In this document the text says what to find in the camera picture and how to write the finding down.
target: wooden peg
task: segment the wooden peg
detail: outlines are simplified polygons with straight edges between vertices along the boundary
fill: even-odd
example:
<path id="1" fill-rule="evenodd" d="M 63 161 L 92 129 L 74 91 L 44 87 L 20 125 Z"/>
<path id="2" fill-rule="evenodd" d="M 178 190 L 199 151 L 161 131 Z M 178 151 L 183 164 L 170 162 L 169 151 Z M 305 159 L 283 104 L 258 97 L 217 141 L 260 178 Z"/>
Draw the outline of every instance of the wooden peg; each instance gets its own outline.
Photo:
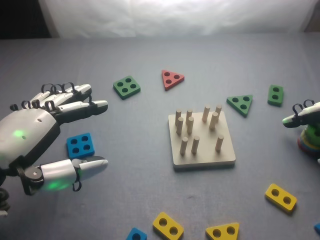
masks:
<path id="1" fill-rule="evenodd" d="M 188 124 L 186 132 L 190 135 L 190 134 L 192 134 L 192 130 L 194 128 L 194 120 L 195 119 L 193 116 L 191 116 L 188 118 L 188 120 L 189 120 L 189 124 Z"/>
<path id="2" fill-rule="evenodd" d="M 188 109 L 186 111 L 186 120 L 185 120 L 185 124 L 189 124 L 189 118 L 192 116 L 192 109 Z"/>
<path id="3" fill-rule="evenodd" d="M 177 109 L 175 111 L 175 125 L 177 126 L 178 125 L 178 118 L 181 117 L 181 110 L 180 109 Z"/>
<path id="4" fill-rule="evenodd" d="M 197 154 L 197 149 L 198 149 L 199 141 L 200 141 L 200 137 L 195 136 L 195 137 L 193 138 L 193 143 L 192 143 L 192 148 L 191 148 L 191 153 L 192 153 L 192 154 Z"/>
<path id="5" fill-rule="evenodd" d="M 178 134 L 179 136 L 181 135 L 183 124 L 184 124 L 184 119 L 182 117 L 179 117 L 178 124 L 176 126 L 176 134 Z"/>
<path id="6" fill-rule="evenodd" d="M 209 105 L 205 105 L 204 106 L 204 110 L 203 110 L 203 115 L 202 115 L 202 121 L 204 123 L 207 122 L 209 112 L 210 112 L 210 106 Z"/>
<path id="7" fill-rule="evenodd" d="M 217 138 L 216 144 L 215 144 L 215 150 L 217 152 L 220 152 L 223 141 L 224 141 L 224 136 L 218 135 L 218 138 Z"/>
<path id="8" fill-rule="evenodd" d="M 182 141 L 181 141 L 181 147 L 180 147 L 181 155 L 185 155 L 186 149 L 187 149 L 187 143 L 188 143 L 188 138 L 185 136 L 182 138 Z"/>
<path id="9" fill-rule="evenodd" d="M 218 113 L 218 119 L 216 120 L 217 122 L 219 121 L 221 109 L 222 109 L 221 104 L 218 104 L 218 105 L 215 107 L 215 112 Z"/>
<path id="10" fill-rule="evenodd" d="M 211 121 L 210 121 L 210 125 L 209 125 L 209 129 L 211 131 L 215 129 L 217 120 L 218 120 L 218 113 L 214 111 L 212 113 L 212 117 L 211 117 Z"/>

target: triangle block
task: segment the triangle block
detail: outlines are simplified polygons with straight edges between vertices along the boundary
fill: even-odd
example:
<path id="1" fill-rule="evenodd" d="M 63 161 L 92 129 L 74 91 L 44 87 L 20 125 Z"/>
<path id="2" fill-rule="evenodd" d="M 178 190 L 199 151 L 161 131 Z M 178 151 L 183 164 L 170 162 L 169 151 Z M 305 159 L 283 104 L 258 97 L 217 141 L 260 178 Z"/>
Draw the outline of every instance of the triangle block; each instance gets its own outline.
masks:
<path id="1" fill-rule="evenodd" d="M 185 80 L 185 76 L 172 71 L 162 70 L 164 89 L 168 91 Z"/>
<path id="2" fill-rule="evenodd" d="M 233 222 L 221 226 L 208 227 L 205 233 L 211 240 L 237 240 L 239 223 Z"/>
<path id="3" fill-rule="evenodd" d="M 248 115 L 249 108 L 252 103 L 252 95 L 243 96 L 230 96 L 227 97 L 226 102 L 238 111 L 242 116 L 246 117 Z"/>

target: hole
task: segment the hole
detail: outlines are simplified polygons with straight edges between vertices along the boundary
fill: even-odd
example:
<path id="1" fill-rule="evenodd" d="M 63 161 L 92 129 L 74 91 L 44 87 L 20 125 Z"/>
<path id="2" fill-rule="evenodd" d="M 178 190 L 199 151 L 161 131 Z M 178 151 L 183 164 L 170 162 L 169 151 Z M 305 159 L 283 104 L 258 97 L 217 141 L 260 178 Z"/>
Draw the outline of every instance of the hole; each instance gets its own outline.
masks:
<path id="1" fill-rule="evenodd" d="M 288 197 L 288 196 L 285 196 L 285 197 L 283 198 L 283 201 L 284 201 L 285 204 L 290 204 L 290 203 L 291 203 L 291 198 Z"/>
<path id="2" fill-rule="evenodd" d="M 74 154 L 77 154 L 77 153 L 79 152 L 79 148 L 75 147 L 74 149 L 72 149 L 72 152 L 73 152 Z"/>
<path id="3" fill-rule="evenodd" d="M 90 145 L 88 145 L 88 144 L 87 144 L 87 145 L 84 145 L 84 146 L 83 146 L 83 149 L 86 150 L 86 151 L 88 151 L 88 150 L 90 149 Z"/>
<path id="4" fill-rule="evenodd" d="M 164 218 L 161 218 L 161 219 L 159 220 L 159 224 L 160 224 L 160 226 L 164 227 L 164 226 L 167 225 L 167 220 L 164 219 Z"/>
<path id="5" fill-rule="evenodd" d="M 220 238 L 220 236 L 221 236 L 221 232 L 220 232 L 219 229 L 213 230 L 212 234 L 213 234 L 213 236 L 216 237 L 216 238 Z"/>
<path id="6" fill-rule="evenodd" d="M 228 226 L 227 229 L 226 229 L 226 232 L 230 235 L 233 235 L 236 233 L 236 230 L 233 226 Z"/>
<path id="7" fill-rule="evenodd" d="M 133 234 L 132 240 L 140 240 L 141 236 L 138 233 Z"/>
<path id="8" fill-rule="evenodd" d="M 175 226 L 172 226 L 169 230 L 171 235 L 177 235 L 178 234 L 178 229 Z"/>
<path id="9" fill-rule="evenodd" d="M 275 197 L 279 196 L 279 191 L 277 189 L 272 189 L 271 194 Z"/>

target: yellow triangle block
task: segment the yellow triangle block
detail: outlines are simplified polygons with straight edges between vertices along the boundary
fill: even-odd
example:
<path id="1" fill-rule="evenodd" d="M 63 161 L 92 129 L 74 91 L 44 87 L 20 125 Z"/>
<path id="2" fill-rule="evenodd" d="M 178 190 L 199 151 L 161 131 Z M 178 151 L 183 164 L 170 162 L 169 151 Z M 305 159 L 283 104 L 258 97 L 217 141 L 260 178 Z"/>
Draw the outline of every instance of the yellow triangle block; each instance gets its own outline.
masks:
<path id="1" fill-rule="evenodd" d="M 237 240 L 239 223 L 233 222 L 221 226 L 208 227 L 205 233 L 211 240 Z"/>

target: red triangle block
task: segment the red triangle block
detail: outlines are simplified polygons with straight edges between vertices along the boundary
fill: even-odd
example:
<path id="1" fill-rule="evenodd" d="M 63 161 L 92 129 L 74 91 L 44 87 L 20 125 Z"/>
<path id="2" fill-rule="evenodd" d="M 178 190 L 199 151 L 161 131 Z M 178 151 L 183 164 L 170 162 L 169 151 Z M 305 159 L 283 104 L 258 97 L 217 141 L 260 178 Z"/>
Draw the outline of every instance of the red triangle block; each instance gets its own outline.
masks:
<path id="1" fill-rule="evenodd" d="M 185 80 L 185 76 L 172 71 L 162 70 L 164 89 L 168 91 Z"/>

